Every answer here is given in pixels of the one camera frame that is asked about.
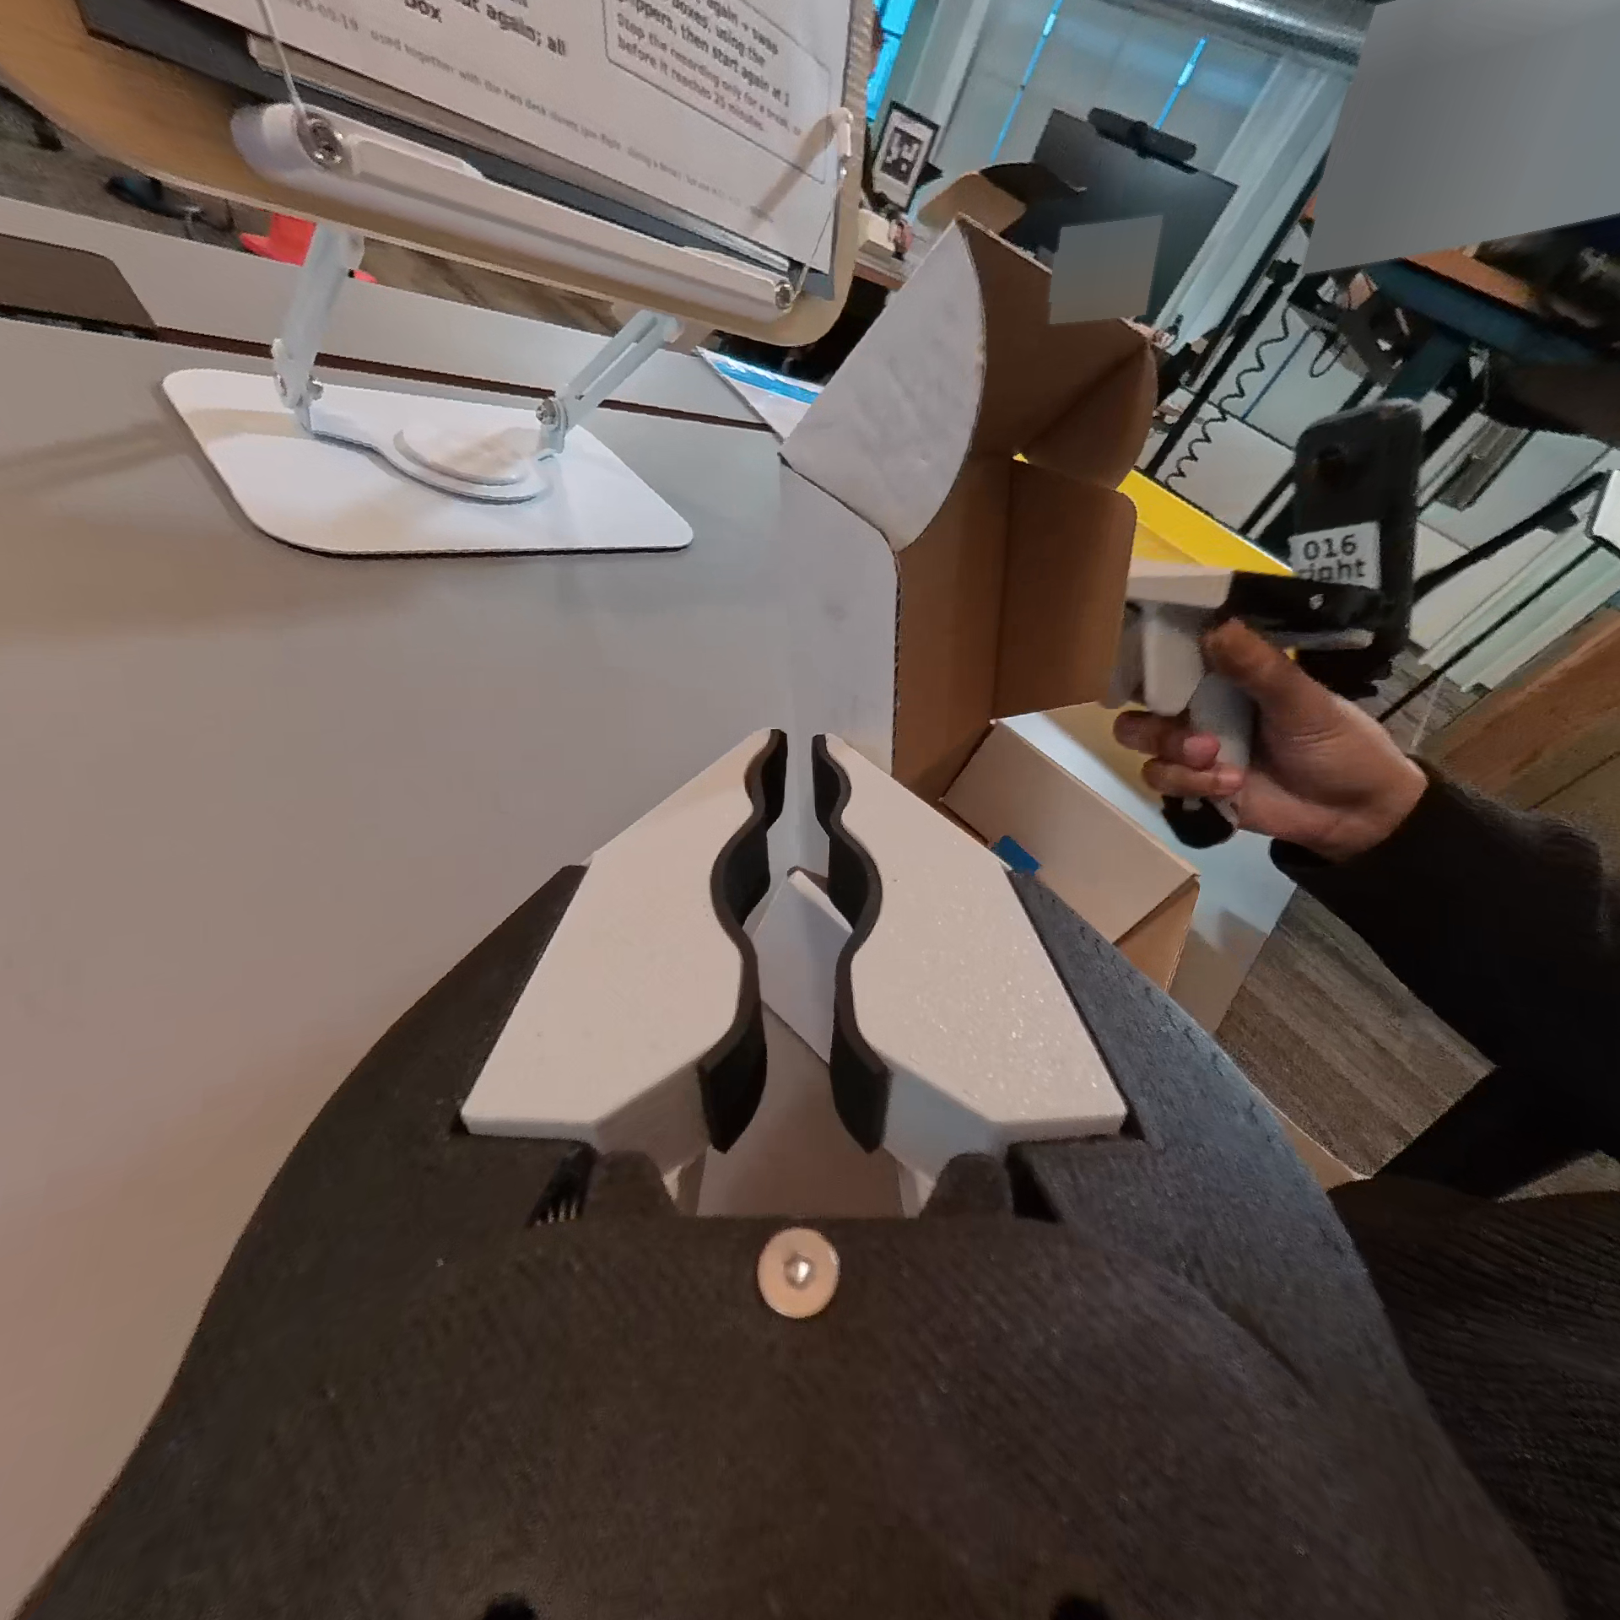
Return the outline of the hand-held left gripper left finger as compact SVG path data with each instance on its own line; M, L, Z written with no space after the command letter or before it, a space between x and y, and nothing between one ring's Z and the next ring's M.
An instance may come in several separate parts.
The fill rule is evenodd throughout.
M785 766L785 731L754 731L594 850L461 1104L467 1131L637 1151L664 1176L739 1145L768 1078L746 922Z

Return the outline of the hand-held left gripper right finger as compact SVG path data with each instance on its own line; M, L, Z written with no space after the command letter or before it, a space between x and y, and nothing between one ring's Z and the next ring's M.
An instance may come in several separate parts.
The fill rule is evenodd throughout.
M858 1145L961 1155L1115 1137L1129 1106L1006 862L834 733L813 739L836 957L830 1082Z

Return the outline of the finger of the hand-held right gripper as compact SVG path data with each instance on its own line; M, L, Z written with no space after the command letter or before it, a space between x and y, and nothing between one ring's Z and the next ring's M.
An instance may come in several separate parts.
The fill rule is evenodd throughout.
M1104 704L1184 712L1205 678L1205 631L1223 616L1230 567L1135 561Z

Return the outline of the yellow plastic bin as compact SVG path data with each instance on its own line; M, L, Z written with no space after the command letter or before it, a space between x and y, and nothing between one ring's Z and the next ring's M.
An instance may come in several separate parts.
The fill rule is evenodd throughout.
M1129 471L1121 485L1137 510L1133 561L1197 563L1287 577L1285 559L1256 546L1156 479Z

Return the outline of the white cardboard mailer box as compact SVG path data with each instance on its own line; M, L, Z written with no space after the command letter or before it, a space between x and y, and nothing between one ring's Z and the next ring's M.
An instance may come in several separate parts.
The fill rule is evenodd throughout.
M1051 270L959 218L781 444L791 762L778 872L826 872L811 739L836 733L1170 989L1197 868L1018 743L1109 690L1158 393L1121 317L1055 325Z

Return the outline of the person's right forearm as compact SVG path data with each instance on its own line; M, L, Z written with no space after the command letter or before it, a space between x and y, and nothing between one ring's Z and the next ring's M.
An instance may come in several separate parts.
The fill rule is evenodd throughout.
M1429 766L1381 836L1328 815L1273 860L1349 924L1488 1073L1377 1178L1504 1198L1619 1149L1619 889L1572 823Z

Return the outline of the grey desk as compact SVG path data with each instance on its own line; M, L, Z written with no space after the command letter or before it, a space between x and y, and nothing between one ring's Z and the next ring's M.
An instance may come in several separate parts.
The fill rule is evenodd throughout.
M565 862L785 723L778 436L696 354L598 434L676 555L338 559L174 415L294 272L5 200L151 335L5 319L5 1615L167 1393L299 1133Z

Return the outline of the person's right hand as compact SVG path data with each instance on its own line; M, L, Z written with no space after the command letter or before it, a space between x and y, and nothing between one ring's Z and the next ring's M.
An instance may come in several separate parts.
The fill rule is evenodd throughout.
M1240 829L1322 860L1373 850L1422 803L1428 770L1285 649L1230 620L1205 633L1205 655L1254 704L1252 762L1223 758L1219 737L1189 717L1123 710L1115 739L1146 756L1143 774L1154 792L1221 803Z

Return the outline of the blue metal workbench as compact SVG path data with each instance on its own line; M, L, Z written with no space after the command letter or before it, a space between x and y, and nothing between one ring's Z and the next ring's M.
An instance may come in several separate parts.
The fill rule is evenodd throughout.
M1461 249L1328 274L1347 292L1353 335L1371 333L1365 306L1410 321L1390 354L1367 356L1379 397L1447 393L1463 419L1619 444L1617 348L1549 309L1523 280Z

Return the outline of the black monitor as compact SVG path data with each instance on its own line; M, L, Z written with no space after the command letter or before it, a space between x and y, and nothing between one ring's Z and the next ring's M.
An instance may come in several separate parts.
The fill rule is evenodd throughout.
M1230 204L1236 185L1197 163L1174 167L1104 138L1068 110L1053 110L1035 161L1078 192L1078 224L1158 220L1160 241L1141 319L1158 325L1187 268Z

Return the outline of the black webcam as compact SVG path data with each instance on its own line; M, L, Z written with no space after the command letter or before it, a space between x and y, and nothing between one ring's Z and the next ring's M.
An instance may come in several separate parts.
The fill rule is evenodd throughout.
M1182 136L1172 136L1164 128L1143 118L1131 118L1125 112L1109 108L1092 108L1088 122L1107 140L1125 145L1139 155L1158 159L1174 167L1193 167L1197 161L1197 144Z

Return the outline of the blue white printed leaflet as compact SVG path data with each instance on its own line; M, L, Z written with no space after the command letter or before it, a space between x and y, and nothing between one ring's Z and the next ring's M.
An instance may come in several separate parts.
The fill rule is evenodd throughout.
M740 395L740 399L770 427L780 440L785 440L799 427L813 403L822 393L820 382L807 382L781 374L768 366L701 348L699 356L719 378Z

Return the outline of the printed marker card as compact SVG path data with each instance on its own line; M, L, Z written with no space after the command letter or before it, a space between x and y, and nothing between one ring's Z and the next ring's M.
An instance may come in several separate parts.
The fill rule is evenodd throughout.
M883 204L910 212L918 190L940 175L934 149L942 124L904 101L893 99L871 145L871 192Z

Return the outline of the white document stand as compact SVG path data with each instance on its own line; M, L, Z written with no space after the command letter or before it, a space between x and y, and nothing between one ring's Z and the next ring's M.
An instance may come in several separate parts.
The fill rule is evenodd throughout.
M297 270L274 372L194 366L163 384L256 528L338 557L670 553L692 544L690 520L586 419L674 343L684 311L780 321L797 309L809 268L678 245L295 99L235 110L233 140L256 173L338 206ZM588 280L625 282L643 304L561 393L534 407L325 386L323 337L364 253L350 222L358 204L551 255Z

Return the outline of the person's black knit sweater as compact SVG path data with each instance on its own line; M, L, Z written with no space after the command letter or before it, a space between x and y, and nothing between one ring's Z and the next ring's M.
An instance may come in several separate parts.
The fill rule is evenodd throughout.
M1570 1615L1619 1615L1619 1194L1328 1194L1416 1381Z

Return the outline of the printed instruction sheet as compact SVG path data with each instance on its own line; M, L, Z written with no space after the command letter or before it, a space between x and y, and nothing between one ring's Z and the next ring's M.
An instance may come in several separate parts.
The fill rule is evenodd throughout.
M270 3L282 40L832 268L854 3Z

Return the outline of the wooden board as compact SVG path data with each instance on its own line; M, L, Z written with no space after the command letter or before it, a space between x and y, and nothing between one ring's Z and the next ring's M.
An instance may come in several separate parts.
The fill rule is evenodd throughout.
M840 315L856 280L860 253L860 175L840 192L836 212L834 288L801 288L780 306L778 274L760 274L737 259L672 247L676 272L608 261L578 263L578 249L559 257L545 241L514 235L491 239L442 224L415 222L389 204L327 196L290 186L253 169L233 134L233 91L206 73L133 50L92 32L79 3L24 1L3 5L5 87L40 106L53 122L114 157L192 192L268 212L295 212L366 237L506 272L561 292L612 302L627 311L653 309L725 329L778 347L801 347L824 335Z

